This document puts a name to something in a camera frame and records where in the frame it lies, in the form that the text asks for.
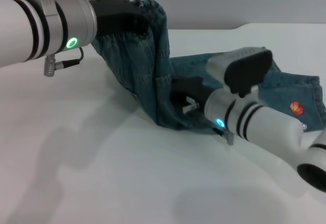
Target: white robotic arm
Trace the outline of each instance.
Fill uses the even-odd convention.
[[[0,0],[0,67],[91,43],[97,19],[88,0]],[[47,64],[45,75],[55,68]]]
[[[326,129],[305,150],[301,148],[301,122],[259,103],[257,84],[263,81],[272,61],[269,50],[257,47],[214,55],[206,71],[224,87],[214,90],[203,85],[200,77],[174,79],[171,101],[190,119],[197,120],[199,114],[210,121],[209,126],[229,145],[233,145],[235,135],[254,143],[326,192]]]
[[[326,129],[308,150],[300,147],[304,133],[301,122],[259,104],[257,87],[248,90],[261,80],[259,74],[266,68],[261,59],[252,58],[255,55],[268,60],[270,53],[264,48],[243,48],[209,60],[207,72],[240,96],[225,89],[212,92],[205,104],[205,117],[216,124],[222,121],[223,130],[280,157],[306,182],[326,192]]]
[[[96,35],[148,29],[148,16],[129,0],[0,0],[0,16],[0,67],[46,56],[49,77],[79,62],[56,63],[56,53]]]

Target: jeans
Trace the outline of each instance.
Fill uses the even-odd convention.
[[[167,16],[163,8],[154,0],[134,0],[134,3],[154,13],[148,34],[123,32],[97,36],[93,47],[157,125],[177,130],[200,126],[178,113],[171,104],[171,81],[199,76],[204,85],[222,88],[205,67],[212,55],[218,53],[170,58]],[[259,85],[259,99],[262,104],[299,119],[306,131],[322,130],[326,122],[318,76],[283,73],[273,62]]]

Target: jeans seam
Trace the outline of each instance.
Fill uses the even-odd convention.
[[[316,106],[316,108],[317,108],[317,112],[318,112],[318,117],[319,117],[320,122],[323,123],[322,118],[321,118],[321,114],[320,114],[320,110],[319,110],[319,106],[318,106],[318,104],[317,104],[317,98],[316,98],[315,86],[314,86],[313,83],[312,83],[312,78],[310,78],[310,83],[311,83],[311,87],[312,87],[312,95],[313,95],[313,98],[314,98],[314,99],[313,99],[313,100],[314,100],[314,104],[315,104],[315,106]]]
[[[198,60],[198,61],[186,61],[186,62],[178,62],[178,63],[174,63],[174,66],[180,66],[180,65],[194,65],[194,64],[198,64],[198,63],[206,63],[207,60]]]
[[[305,82],[298,82],[298,83],[293,83],[293,84],[288,84],[288,85],[283,85],[283,86],[260,86],[260,88],[264,88],[265,90],[266,89],[274,89],[274,88],[286,88],[286,87],[290,87],[290,86],[296,86],[296,85],[308,85],[307,83]]]
[[[145,43],[146,43],[146,47],[147,47],[147,49],[148,49],[150,55],[152,56],[152,58],[153,58],[153,60],[154,60],[154,59],[155,59],[155,56],[154,56],[154,53],[153,53],[153,51],[152,51],[152,49],[151,49],[151,47],[150,47],[150,45],[149,45],[149,43],[148,43],[148,40],[146,40]]]
[[[169,58],[170,57],[170,50],[166,49],[166,50],[161,50],[158,52],[159,57],[161,56],[162,58]]]

